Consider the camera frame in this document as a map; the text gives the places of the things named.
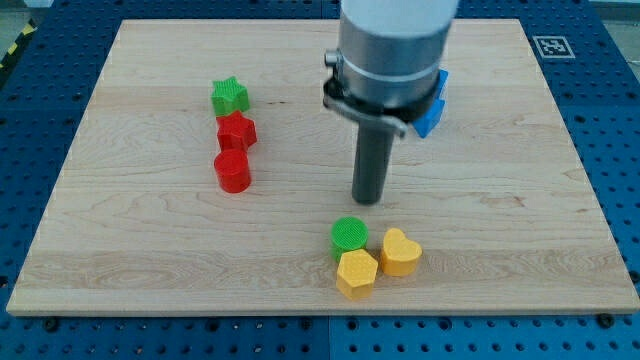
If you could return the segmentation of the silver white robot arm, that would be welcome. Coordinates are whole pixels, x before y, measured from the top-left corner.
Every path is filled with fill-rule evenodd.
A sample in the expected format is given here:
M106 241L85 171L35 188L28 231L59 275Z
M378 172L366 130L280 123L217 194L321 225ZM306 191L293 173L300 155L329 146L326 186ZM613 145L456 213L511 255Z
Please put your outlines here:
M336 77L349 97L401 108L436 84L457 0L343 0Z

